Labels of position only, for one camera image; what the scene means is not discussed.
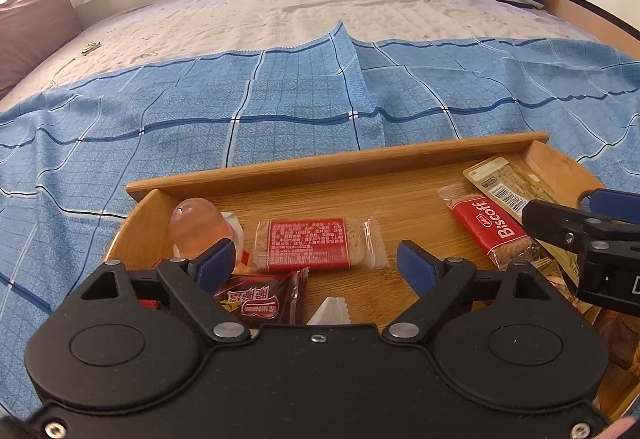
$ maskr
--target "blue gripper pad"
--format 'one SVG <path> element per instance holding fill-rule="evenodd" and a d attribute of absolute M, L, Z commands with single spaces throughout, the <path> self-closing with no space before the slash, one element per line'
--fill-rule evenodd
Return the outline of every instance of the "blue gripper pad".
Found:
<path fill-rule="evenodd" d="M 598 189 L 589 196 L 589 208 L 616 221 L 640 224 L 639 194 Z"/>
<path fill-rule="evenodd" d="M 436 264 L 431 263 L 427 255 L 429 254 L 412 241 L 398 244 L 398 273 L 418 296 L 423 296 L 438 283 Z"/>
<path fill-rule="evenodd" d="M 223 239 L 193 259 L 187 273 L 204 291 L 215 295 L 229 279 L 236 266 L 234 241 Z"/>

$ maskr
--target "purple cushion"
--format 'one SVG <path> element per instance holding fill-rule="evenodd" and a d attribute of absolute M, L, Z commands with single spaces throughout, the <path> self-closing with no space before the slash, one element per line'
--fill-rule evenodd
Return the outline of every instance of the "purple cushion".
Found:
<path fill-rule="evenodd" d="M 0 4 L 0 99 L 81 31 L 69 0 Z"/>

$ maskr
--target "white bedding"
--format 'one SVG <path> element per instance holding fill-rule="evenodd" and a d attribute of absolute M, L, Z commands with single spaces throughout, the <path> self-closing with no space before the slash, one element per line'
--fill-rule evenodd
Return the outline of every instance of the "white bedding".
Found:
<path fill-rule="evenodd" d="M 0 111 L 55 85 L 110 70 L 226 50 L 293 47 L 319 38 L 339 20 L 364 42 L 474 36 L 593 40 L 545 12 L 494 0 L 163 0 L 91 26 L 0 100 Z M 93 41 L 101 47 L 82 56 Z"/>

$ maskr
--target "bed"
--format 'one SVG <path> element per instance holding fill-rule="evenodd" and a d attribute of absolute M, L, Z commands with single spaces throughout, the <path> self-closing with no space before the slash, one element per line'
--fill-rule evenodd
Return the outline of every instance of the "bed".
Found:
<path fill-rule="evenodd" d="M 635 59 L 494 0 L 165 0 L 89 28 L 0 101 L 2 407 L 38 406 L 24 346 L 100 263 L 127 182 L 548 130 L 640 191 L 639 84 Z"/>

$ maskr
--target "bamboo tray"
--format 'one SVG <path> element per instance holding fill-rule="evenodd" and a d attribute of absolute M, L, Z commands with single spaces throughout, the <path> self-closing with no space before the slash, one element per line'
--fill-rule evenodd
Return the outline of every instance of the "bamboo tray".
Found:
<path fill-rule="evenodd" d="M 129 269 L 149 269 L 171 257 L 168 223 L 184 199 L 204 197 L 238 215 L 251 250 L 260 220 L 273 218 L 375 217 L 390 266 L 380 271 L 313 272 L 306 290 L 305 321 L 327 296 L 346 298 L 353 323 L 387 325 L 416 296 L 398 275 L 396 248 L 417 242 L 437 257 L 461 255 L 483 269 L 492 264 L 436 195 L 463 180 L 462 171 L 495 154 L 536 174 L 567 206 L 603 185 L 580 164 L 545 145 L 548 134 L 527 132 L 420 145 L 396 146 L 292 159 L 148 179 L 127 185 L 137 206 L 106 254 Z M 611 366 L 599 392 L 610 417 L 621 415 L 640 392 L 638 379 Z"/>

